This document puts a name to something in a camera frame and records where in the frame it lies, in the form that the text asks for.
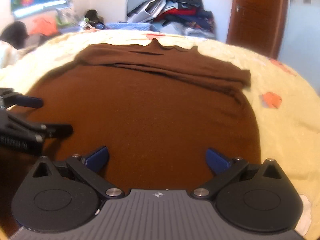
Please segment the brown knit sweater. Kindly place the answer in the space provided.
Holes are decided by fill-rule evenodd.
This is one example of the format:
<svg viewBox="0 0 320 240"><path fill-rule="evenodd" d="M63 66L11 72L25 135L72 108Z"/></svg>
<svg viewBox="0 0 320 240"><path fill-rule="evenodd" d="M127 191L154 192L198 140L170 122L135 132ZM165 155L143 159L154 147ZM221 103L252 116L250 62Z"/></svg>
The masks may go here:
<svg viewBox="0 0 320 240"><path fill-rule="evenodd" d="M192 191L213 177L209 148L260 163L259 128L243 92L250 85L249 70L196 46L93 44L31 88L43 107L12 113L73 127L70 137L45 142L53 161L106 146L99 174L123 191Z"/></svg>

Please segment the pile of clothes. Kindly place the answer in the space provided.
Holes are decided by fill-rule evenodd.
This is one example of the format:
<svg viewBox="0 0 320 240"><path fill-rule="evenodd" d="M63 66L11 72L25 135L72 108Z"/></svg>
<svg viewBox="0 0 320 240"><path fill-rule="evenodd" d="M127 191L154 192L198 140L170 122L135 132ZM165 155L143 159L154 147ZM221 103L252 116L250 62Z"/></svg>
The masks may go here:
<svg viewBox="0 0 320 240"><path fill-rule="evenodd" d="M215 20L202 0L146 0L127 13L128 23L149 23L162 33L215 39Z"/></svg>

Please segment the white cream garment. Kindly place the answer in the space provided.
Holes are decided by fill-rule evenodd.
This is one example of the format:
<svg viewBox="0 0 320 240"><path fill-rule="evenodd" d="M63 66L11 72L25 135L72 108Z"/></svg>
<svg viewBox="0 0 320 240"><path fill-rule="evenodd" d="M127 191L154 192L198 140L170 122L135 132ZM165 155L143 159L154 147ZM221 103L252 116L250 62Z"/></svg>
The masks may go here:
<svg viewBox="0 0 320 240"><path fill-rule="evenodd" d="M0 41L0 66L1 69L15 64L27 53L25 49L16 49L7 42Z"/></svg>

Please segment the black garment on left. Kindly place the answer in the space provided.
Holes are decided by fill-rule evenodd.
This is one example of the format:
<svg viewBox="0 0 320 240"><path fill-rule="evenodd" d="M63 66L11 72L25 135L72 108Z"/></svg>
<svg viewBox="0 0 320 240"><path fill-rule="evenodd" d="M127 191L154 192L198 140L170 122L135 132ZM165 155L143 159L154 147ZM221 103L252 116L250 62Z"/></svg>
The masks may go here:
<svg viewBox="0 0 320 240"><path fill-rule="evenodd" d="M16 49L24 48L28 37L27 27L21 21L7 25L1 33L1 41L7 42Z"/></svg>

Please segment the orange plastic bag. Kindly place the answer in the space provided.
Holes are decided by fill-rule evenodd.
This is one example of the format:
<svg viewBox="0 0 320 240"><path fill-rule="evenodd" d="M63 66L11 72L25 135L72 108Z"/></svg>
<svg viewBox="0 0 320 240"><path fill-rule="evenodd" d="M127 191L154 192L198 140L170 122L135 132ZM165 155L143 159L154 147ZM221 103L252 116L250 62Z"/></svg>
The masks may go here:
<svg viewBox="0 0 320 240"><path fill-rule="evenodd" d="M29 35L42 34L51 36L58 33L55 18L39 17L33 20L33 27L28 31Z"/></svg>

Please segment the yellow floral bedspread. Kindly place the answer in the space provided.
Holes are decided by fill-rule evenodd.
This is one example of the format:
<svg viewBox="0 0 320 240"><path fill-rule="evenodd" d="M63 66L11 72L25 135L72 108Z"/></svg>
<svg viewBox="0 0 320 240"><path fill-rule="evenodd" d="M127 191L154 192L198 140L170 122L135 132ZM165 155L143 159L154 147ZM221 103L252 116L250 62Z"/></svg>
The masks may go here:
<svg viewBox="0 0 320 240"><path fill-rule="evenodd" d="M74 59L90 44L196 46L203 55L251 72L244 94L258 121L261 156L281 165L303 200L297 230L307 239L319 237L319 96L284 63L245 48L205 38L138 30L68 33L47 41L15 64L1 69L1 86L27 92L44 74Z"/></svg>

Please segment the dark plush toy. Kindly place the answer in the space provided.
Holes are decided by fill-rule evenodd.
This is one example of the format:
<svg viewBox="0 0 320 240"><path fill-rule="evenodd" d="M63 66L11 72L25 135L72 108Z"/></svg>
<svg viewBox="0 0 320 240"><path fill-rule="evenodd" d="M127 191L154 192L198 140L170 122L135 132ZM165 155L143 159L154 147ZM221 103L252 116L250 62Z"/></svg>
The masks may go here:
<svg viewBox="0 0 320 240"><path fill-rule="evenodd" d="M85 22L96 29L104 29L104 20L98 16L96 10L88 10L85 15Z"/></svg>

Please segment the blue quilted blanket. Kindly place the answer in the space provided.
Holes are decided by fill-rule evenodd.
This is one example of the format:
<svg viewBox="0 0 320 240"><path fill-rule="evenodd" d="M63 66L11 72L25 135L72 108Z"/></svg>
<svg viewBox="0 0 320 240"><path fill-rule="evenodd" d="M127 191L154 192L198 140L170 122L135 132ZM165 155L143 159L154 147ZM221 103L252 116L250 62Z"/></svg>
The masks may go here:
<svg viewBox="0 0 320 240"><path fill-rule="evenodd" d="M83 24L83 25L69 25L66 27L61 27L58 29L59 33L66 34L66 33L76 33L85 29L98 29L98 30L140 30L140 31L152 31L158 32L161 31L155 27L153 24L150 23L127 23L127 22L120 22L120 23L96 23L94 25L91 24Z"/></svg>

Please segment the brown wooden door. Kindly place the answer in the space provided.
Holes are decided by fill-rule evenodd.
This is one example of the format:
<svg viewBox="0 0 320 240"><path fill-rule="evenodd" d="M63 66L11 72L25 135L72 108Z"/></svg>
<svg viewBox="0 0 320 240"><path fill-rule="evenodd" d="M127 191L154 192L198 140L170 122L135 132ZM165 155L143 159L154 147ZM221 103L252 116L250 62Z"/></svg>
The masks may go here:
<svg viewBox="0 0 320 240"><path fill-rule="evenodd" d="M289 0L233 0L227 44L276 59Z"/></svg>

